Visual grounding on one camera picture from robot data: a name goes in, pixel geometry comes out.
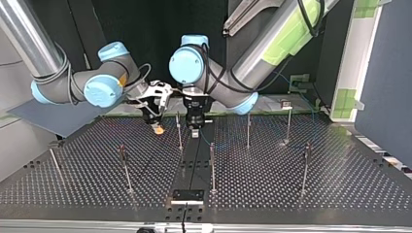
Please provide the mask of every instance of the robotic arm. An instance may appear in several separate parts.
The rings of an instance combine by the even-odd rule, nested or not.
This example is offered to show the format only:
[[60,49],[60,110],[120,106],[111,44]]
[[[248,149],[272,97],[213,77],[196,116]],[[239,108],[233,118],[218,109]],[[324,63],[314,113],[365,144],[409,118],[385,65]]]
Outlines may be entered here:
[[229,110],[244,115],[256,103],[261,83],[285,58],[309,42],[312,25],[319,24],[337,2],[285,0],[231,69],[209,59],[206,36],[185,35],[170,59],[170,73],[178,83],[191,83]]
[[125,94],[138,101],[144,119],[154,132],[162,133],[161,115],[172,93],[171,86],[161,82],[147,83],[127,48],[114,42],[98,52],[102,65],[97,70],[73,73],[64,50],[46,33],[36,15],[24,0],[0,1],[0,27],[16,48],[33,76],[31,90],[43,104],[65,104],[87,101],[93,106],[109,108]]

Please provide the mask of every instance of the orange object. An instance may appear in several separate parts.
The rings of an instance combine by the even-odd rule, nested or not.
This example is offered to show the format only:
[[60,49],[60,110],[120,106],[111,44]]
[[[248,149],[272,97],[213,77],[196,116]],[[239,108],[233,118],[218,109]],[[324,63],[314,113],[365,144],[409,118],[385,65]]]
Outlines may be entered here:
[[164,129],[161,126],[159,126],[154,130],[154,133],[157,134],[157,135],[163,134]]

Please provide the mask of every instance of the white wall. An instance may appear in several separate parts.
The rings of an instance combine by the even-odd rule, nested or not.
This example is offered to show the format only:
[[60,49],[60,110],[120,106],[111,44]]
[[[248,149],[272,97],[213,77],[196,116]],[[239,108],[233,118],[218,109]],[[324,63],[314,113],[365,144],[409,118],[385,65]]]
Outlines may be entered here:
[[[355,99],[361,99],[361,92],[381,11],[382,8],[380,7],[376,11],[375,17],[352,18],[351,20],[331,106],[331,116],[333,116],[338,89],[355,89],[357,91]],[[350,118],[332,117],[331,119],[338,122],[355,122],[357,112],[358,110],[353,109]]]
[[55,136],[10,116],[7,111],[32,98],[31,76],[0,29],[0,181],[48,149]]

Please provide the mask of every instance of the light blue joint cap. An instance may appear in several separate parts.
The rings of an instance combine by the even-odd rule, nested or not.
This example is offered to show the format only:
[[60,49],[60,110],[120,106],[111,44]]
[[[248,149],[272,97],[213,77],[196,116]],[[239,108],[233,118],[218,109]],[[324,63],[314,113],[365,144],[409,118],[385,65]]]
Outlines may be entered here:
[[110,75],[96,75],[85,84],[85,98],[93,106],[108,108],[113,106],[123,93],[118,79]]
[[31,94],[33,95],[33,97],[40,103],[42,104],[54,104],[54,105],[58,105],[52,101],[50,101],[49,99],[47,99],[42,92],[40,92],[39,90],[39,86],[37,86],[36,82],[32,81],[31,82]]
[[178,83],[195,83],[203,74],[204,64],[200,53],[194,48],[181,47],[169,61],[169,71]]
[[102,62],[126,54],[130,54],[130,52],[122,42],[113,42],[100,49],[100,51],[97,53],[100,61]]
[[206,44],[207,47],[209,48],[209,38],[205,35],[184,35],[182,36],[181,46],[189,45],[189,44],[194,44],[194,45],[199,45],[199,46]]
[[230,108],[230,111],[233,111],[237,115],[245,115],[248,113],[255,105],[258,100],[258,93],[253,93],[247,100],[245,100],[240,105]]

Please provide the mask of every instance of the perforated metal table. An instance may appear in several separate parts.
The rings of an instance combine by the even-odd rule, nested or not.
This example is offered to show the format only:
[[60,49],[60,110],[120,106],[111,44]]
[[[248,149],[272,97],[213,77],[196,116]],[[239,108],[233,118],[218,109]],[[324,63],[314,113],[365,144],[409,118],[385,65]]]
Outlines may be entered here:
[[[140,118],[100,118],[0,183],[0,218],[214,224],[412,226],[412,182],[325,116],[218,116],[191,139],[175,118],[163,135]],[[217,192],[211,190],[214,142]],[[312,159],[302,191],[304,145]],[[118,158],[125,144],[134,193]],[[203,190],[203,205],[171,205],[176,189]]]

